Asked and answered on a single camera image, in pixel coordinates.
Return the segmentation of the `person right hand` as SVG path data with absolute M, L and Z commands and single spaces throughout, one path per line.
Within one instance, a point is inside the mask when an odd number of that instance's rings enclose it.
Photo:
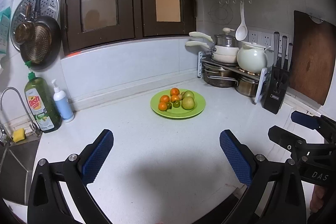
M 325 188 L 315 185 L 313 194 L 310 201 L 310 211 L 316 213 L 323 207 L 323 196 L 325 194 Z

